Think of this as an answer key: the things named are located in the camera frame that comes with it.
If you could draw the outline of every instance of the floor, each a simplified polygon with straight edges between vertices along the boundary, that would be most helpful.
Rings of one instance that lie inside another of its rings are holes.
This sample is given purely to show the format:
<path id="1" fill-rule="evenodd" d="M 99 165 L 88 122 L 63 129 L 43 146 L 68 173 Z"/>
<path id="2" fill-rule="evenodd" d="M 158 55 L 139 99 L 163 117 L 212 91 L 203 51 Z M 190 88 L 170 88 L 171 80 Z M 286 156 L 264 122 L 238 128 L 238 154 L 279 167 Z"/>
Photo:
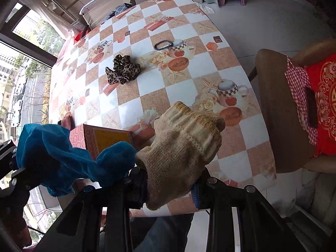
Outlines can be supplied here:
<path id="1" fill-rule="evenodd" d="M 246 5 L 241 6 L 240 0 L 226 0 L 220 7 L 207 6 L 214 9 L 215 14 L 208 16 L 230 44 L 247 75 L 255 66 L 259 49 L 271 49 L 292 57 L 304 47 L 333 35 L 331 28 L 305 1 L 246 0 Z M 258 79 L 251 84 L 259 99 Z M 317 176 L 303 169 L 277 174 L 277 185 L 262 194 L 280 215 L 285 215 L 297 194 Z M 208 222 L 206 212 L 195 213 L 186 252 L 206 250 Z"/>

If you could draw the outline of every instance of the red patterned box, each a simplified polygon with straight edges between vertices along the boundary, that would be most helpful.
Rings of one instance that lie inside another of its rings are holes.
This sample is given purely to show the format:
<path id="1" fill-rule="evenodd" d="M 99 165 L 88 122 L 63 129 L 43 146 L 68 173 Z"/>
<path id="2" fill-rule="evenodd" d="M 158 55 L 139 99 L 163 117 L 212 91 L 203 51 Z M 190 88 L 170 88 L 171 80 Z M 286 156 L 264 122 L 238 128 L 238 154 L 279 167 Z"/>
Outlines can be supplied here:
<path id="1" fill-rule="evenodd" d="M 82 124 L 70 132 L 70 143 L 73 147 L 86 149 L 93 160 L 106 148 L 119 141 L 133 145 L 131 132 Z"/>

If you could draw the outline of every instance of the chair backrest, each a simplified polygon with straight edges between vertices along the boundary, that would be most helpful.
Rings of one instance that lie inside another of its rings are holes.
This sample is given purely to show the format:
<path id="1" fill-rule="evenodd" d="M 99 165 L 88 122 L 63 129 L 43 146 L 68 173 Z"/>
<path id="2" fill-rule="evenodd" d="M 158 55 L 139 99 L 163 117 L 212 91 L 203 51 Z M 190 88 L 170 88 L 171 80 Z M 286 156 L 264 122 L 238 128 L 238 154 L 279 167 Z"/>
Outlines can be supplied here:
<path id="1" fill-rule="evenodd" d="M 118 5 L 123 3 L 130 4 L 130 0 L 95 0 L 93 8 L 83 14 L 83 17 L 91 29 L 101 25 L 103 20 L 109 15 Z"/>

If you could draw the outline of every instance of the beige knit glove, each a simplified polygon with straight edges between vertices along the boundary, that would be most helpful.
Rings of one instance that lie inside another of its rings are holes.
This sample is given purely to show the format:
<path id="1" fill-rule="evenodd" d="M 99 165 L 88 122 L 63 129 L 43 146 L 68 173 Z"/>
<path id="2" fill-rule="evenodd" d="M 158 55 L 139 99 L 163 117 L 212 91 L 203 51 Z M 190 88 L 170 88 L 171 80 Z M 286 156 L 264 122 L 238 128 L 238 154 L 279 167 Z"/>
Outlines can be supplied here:
<path id="1" fill-rule="evenodd" d="M 221 146 L 224 119 L 191 111 L 178 101 L 154 122 L 155 139 L 136 154 L 147 170 L 147 207 L 156 210 L 186 195 Z"/>

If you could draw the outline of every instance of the red gingham cloth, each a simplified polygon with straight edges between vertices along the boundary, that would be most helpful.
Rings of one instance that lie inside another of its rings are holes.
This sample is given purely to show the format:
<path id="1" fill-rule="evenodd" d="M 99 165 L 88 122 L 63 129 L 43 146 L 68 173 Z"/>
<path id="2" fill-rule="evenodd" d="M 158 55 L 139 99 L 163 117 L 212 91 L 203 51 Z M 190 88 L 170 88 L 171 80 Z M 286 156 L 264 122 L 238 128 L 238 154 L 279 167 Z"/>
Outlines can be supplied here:
<path id="1" fill-rule="evenodd" d="M 294 66 L 290 58 L 287 57 L 287 71 L 285 76 L 291 90 L 293 100 L 297 106 L 297 114 L 302 129 L 308 133 L 309 142 L 312 145 L 316 145 L 317 142 L 317 129 L 308 125 L 308 113 L 307 113 L 307 101 L 305 87 L 310 88 L 310 82 L 308 74 L 303 67 Z"/>

